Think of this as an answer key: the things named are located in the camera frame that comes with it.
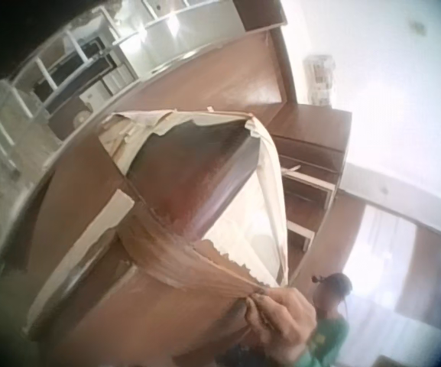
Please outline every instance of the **green shirt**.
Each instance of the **green shirt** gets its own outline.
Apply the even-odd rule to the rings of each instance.
[[[342,317],[318,320],[317,328],[310,338],[307,351],[293,367],[329,367],[336,361],[348,331],[348,322]]]

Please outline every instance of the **torn packaging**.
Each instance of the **torn packaging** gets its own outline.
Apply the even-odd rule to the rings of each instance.
[[[252,137],[246,135],[243,139],[249,138]],[[133,207],[116,226],[118,238],[112,249],[123,246],[128,253],[127,256],[135,264],[111,287],[100,281],[101,274],[93,270],[85,278],[76,280],[78,284],[74,295],[59,301],[59,312],[49,321],[48,330],[52,330],[53,325],[58,326],[61,320],[74,320],[72,323],[67,323],[66,327],[60,328],[60,338],[52,339],[51,354],[69,364],[92,361],[100,364],[156,365],[165,356],[177,357],[175,362],[180,365],[201,364],[200,360],[203,361],[208,355],[213,357],[216,353],[222,352],[230,346],[229,343],[235,343],[242,336],[242,330],[245,328],[243,320],[245,306],[239,298],[260,291],[261,286],[246,268],[232,263],[217,253],[213,247],[215,244],[203,240],[196,241],[192,245],[184,235],[178,234],[180,230],[177,225],[174,226],[174,223],[184,223],[184,228],[204,228],[189,226],[188,219],[196,218],[192,216],[191,211],[196,212],[203,205],[210,205],[209,193],[225,182],[230,184],[225,185],[222,191],[228,192],[215,196],[217,200],[225,201],[226,198],[235,196],[247,180],[245,174],[233,177],[239,172],[235,168],[241,167],[241,165],[236,166],[235,162],[245,164],[242,158],[251,157],[252,148],[256,147],[241,142],[236,146],[230,145],[233,150],[230,151],[225,150],[225,144],[216,145],[223,150],[216,153],[213,151],[212,156],[215,157],[216,154],[226,156],[218,161],[220,166],[230,165],[233,169],[222,170],[216,169],[214,164],[201,164],[189,170],[193,175],[192,178],[194,175],[203,176],[205,177],[203,182],[213,183],[213,186],[204,185],[204,191],[198,193],[203,199],[200,197],[192,200],[191,207],[188,207],[188,202],[183,201],[183,212],[177,211],[177,218],[180,221],[171,222],[170,216],[164,215],[165,212],[156,210],[157,207],[151,208],[150,203],[154,201],[151,200],[148,192],[137,190],[135,184],[128,182],[117,167],[113,167],[112,159],[105,153],[105,149],[101,145],[98,147],[94,142],[90,143],[94,141],[93,139],[95,140],[96,137],[88,137],[82,143],[87,144],[90,150],[85,157],[81,155],[80,159],[68,158],[59,162],[54,176],[59,176],[71,166],[76,176],[72,180],[69,178],[67,182],[61,181],[59,192],[52,190],[51,183],[42,208],[46,200],[56,196],[63,198],[63,203],[68,203],[69,201],[66,201],[66,196],[70,195],[68,190],[77,190],[82,192],[83,196],[88,195],[83,183],[92,187],[96,182],[86,181],[85,177],[79,176],[80,172],[91,174],[89,167],[100,167],[108,171],[115,177],[113,180],[118,182],[115,189],[120,188],[134,201]],[[144,145],[143,152],[146,152],[147,145],[147,143]],[[250,148],[245,150],[245,154],[236,156],[234,151],[238,147]],[[79,153],[79,147],[76,148],[75,153]],[[166,170],[167,156],[163,159],[164,161],[157,167]],[[187,160],[189,158],[186,155],[183,159],[182,163],[175,161],[174,164],[191,166],[192,162]],[[248,158],[248,162],[251,165],[250,170],[253,171],[257,162],[251,158]],[[142,177],[142,180],[151,179],[147,175],[139,177]],[[176,190],[175,195],[155,203],[166,203],[164,205],[180,208],[182,205],[180,201],[184,199],[181,196],[183,188],[179,186],[170,189]],[[96,202],[102,203],[102,207],[105,207],[106,200],[109,200],[112,193],[107,191],[100,195],[95,198]],[[74,197],[74,200],[76,205],[82,203],[79,197]],[[228,203],[214,204],[218,208],[228,205]],[[49,217],[51,211],[50,208],[46,214],[47,219],[42,221],[52,220],[54,226],[60,227],[57,218]],[[215,217],[222,214],[221,212],[217,210],[210,213],[213,222]],[[91,225],[92,220],[87,222],[87,226]],[[201,232],[197,233],[199,239],[203,236]],[[74,239],[72,243],[64,245],[72,248],[73,243],[77,243],[78,240]],[[31,261],[34,263],[37,259],[33,257]],[[107,261],[109,262],[107,267],[100,265]],[[110,257],[104,254],[95,268],[108,268],[112,271],[112,264]],[[89,292],[94,292],[94,296],[85,296]]]

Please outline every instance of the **person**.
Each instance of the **person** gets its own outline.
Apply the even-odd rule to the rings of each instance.
[[[351,292],[351,281],[342,273],[313,280],[320,283],[313,305],[295,288],[272,288],[246,300],[245,319],[264,354],[278,364],[330,366],[348,335],[348,322],[337,307]]]

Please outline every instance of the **hand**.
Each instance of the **hand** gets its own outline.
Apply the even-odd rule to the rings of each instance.
[[[245,319],[264,351],[277,362],[295,363],[316,327],[316,312],[295,288],[271,288],[247,300]]]

